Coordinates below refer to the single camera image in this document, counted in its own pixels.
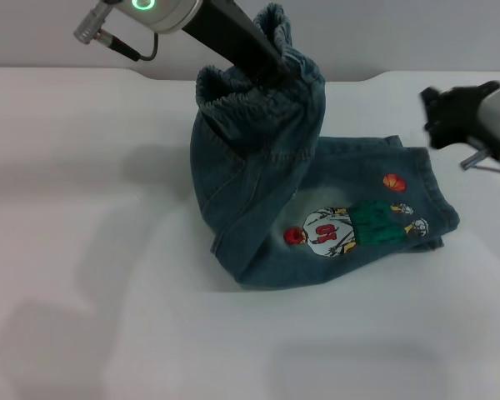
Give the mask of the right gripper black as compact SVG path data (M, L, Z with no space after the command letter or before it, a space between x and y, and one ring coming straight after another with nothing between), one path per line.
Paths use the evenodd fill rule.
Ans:
M500 139L479 119L480 105L499 88L499 81L488 81L478 86L453 87L444 92L435 87L422 90L420 99L426 116L424 130L429 146L435 150L455 143L500 146Z

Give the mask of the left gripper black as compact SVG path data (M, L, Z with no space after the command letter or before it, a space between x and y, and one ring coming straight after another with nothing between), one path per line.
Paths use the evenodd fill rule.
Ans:
M277 87L291 77L288 65L233 0L202 0L183 31L228 60L258 87Z

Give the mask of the blue denim shorts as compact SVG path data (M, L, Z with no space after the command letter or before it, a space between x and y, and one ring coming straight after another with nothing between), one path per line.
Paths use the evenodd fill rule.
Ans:
M324 137L325 81L293 47L283 8L267 5L254 24L292 71L286 87L262 90L235 67L196 81L192 181L221 266L245 288L284 289L440 248L459 216L427 149Z

